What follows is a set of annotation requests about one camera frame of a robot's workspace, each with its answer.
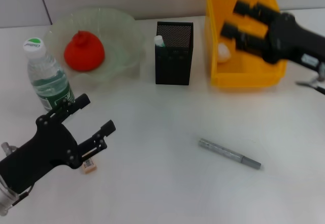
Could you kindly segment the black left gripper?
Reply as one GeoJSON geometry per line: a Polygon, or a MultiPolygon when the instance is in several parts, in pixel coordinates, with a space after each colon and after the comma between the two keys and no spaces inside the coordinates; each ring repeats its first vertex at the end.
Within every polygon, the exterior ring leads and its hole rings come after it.
{"type": "Polygon", "coordinates": [[[60,165],[77,169],[87,160],[107,148],[104,137],[116,127],[112,120],[92,137],[77,145],[67,128],[59,123],[90,104],[85,93],[71,102],[63,99],[50,111],[50,119],[37,120],[37,132],[32,139],[1,160],[1,177],[17,194],[22,193],[47,173],[60,165]]]}

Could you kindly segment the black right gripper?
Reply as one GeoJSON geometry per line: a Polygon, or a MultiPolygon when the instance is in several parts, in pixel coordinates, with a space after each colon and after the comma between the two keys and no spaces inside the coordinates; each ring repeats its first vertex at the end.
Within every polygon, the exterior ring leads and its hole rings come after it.
{"type": "Polygon", "coordinates": [[[301,27],[290,13],[280,13],[261,3],[251,7],[243,0],[237,0],[233,13],[268,26],[264,40],[225,22],[220,35],[235,40],[237,50],[262,57],[270,64],[287,59],[313,71],[324,70],[324,36],[301,27]]]}

